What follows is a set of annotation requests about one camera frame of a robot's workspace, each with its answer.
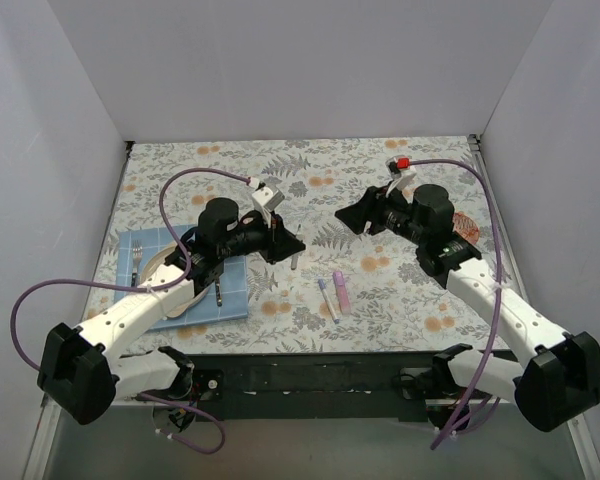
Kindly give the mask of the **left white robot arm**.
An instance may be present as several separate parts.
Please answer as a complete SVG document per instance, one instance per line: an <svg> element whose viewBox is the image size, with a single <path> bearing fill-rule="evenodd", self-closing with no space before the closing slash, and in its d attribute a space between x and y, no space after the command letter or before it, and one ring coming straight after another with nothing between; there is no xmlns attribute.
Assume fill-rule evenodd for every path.
<svg viewBox="0 0 600 480"><path fill-rule="evenodd" d="M131 343L180 305L204 297L231 257L258 253L275 264L306 248L280 215L258 206L245 215L228 198L211 200L195 228L140 286L76 327L61 323L47 335L38 386L74 420L89 424L114 400L162 391L173 400L193 386L193 364L172 347L127 357Z"/></svg>

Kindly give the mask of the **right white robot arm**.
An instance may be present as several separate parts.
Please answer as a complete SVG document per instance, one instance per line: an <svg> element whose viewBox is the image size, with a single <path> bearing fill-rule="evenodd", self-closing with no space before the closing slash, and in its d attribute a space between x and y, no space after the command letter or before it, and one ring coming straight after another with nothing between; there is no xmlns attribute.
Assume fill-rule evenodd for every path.
<svg viewBox="0 0 600 480"><path fill-rule="evenodd" d="M599 343L586 332L569 333L501 286L480 252L455 231L454 214L448 192L433 184L418 187L411 201L398 190L370 187L335 214L355 234L388 230L413 242L424 273L493 327L515 357L458 344L436 354L430 370L409 380L406 390L451 398L474 388L515 404L543 432L600 404Z"/></svg>

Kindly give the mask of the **pink highlighter pen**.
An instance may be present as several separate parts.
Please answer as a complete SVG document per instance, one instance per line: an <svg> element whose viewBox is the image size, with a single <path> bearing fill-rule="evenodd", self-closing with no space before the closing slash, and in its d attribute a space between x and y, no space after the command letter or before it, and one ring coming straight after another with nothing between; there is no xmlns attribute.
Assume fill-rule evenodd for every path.
<svg viewBox="0 0 600 480"><path fill-rule="evenodd" d="M344 315L348 315L351 313L351 304L343 273L341 271L334 271L333 281L340 310Z"/></svg>

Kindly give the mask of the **white pen blue tip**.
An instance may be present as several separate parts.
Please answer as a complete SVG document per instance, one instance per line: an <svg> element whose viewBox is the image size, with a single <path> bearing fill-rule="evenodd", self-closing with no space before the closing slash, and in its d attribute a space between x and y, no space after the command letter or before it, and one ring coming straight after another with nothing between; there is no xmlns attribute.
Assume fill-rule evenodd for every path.
<svg viewBox="0 0 600 480"><path fill-rule="evenodd" d="M340 322L340 317L339 317L339 314L336 311L336 308L335 308L335 306L334 306L331 298L329 297L327 289L326 290L320 290L320 292L322 294L322 297L324 299L325 305L327 306L327 309L329 311L329 314L330 314L333 322L335 324L338 324Z"/></svg>

